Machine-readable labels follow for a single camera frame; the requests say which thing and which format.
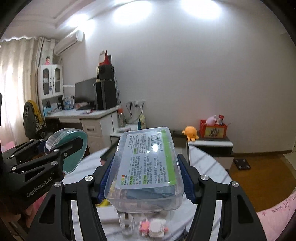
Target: wooden floor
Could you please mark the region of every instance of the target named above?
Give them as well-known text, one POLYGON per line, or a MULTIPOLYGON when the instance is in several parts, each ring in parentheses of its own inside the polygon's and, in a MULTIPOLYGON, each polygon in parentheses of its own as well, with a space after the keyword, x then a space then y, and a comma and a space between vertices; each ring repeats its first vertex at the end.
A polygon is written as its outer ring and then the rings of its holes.
POLYGON ((296 187, 296 171, 283 155, 240 158, 246 158, 251 170, 238 170, 232 163, 229 174, 241 185, 256 212, 280 203, 296 187))

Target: power outlet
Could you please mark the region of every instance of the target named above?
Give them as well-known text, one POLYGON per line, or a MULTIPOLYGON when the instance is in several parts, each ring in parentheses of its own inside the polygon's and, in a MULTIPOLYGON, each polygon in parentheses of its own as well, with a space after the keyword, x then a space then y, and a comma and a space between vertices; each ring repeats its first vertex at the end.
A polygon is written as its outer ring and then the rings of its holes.
POLYGON ((139 107, 145 105, 146 100, 143 100, 143 99, 141 99, 141 100, 129 100, 129 103, 132 103, 134 107, 137 108, 137 106, 138 106, 138 108, 139 108, 139 107))

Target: air conditioner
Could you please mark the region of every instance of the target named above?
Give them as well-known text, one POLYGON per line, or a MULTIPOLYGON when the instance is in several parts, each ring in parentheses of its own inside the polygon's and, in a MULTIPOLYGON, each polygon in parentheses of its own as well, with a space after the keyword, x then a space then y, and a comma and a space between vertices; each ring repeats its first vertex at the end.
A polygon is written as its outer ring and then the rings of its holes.
POLYGON ((58 44, 54 48, 54 54, 59 56, 66 49, 70 48, 78 42, 82 42, 82 40, 83 32, 81 30, 75 31, 58 42, 58 44))

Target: black monitor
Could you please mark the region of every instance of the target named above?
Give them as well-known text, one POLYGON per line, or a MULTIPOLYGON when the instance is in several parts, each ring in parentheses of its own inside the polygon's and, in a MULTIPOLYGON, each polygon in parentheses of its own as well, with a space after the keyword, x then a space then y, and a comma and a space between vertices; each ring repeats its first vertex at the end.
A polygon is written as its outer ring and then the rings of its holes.
POLYGON ((75 84, 75 103, 87 102, 87 106, 79 108, 80 110, 95 110, 96 105, 96 78, 84 80, 75 84))

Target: barcode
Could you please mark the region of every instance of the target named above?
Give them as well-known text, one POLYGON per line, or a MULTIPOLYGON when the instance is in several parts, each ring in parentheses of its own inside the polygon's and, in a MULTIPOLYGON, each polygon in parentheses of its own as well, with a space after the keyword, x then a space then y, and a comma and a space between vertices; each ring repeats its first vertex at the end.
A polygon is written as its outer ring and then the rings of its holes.
POLYGON ((157 144, 157 146, 159 146, 159 137, 158 137, 158 134, 151 135, 151 137, 150 137, 150 143, 151 143, 151 149, 153 148, 153 145, 155 145, 155 144, 157 144))

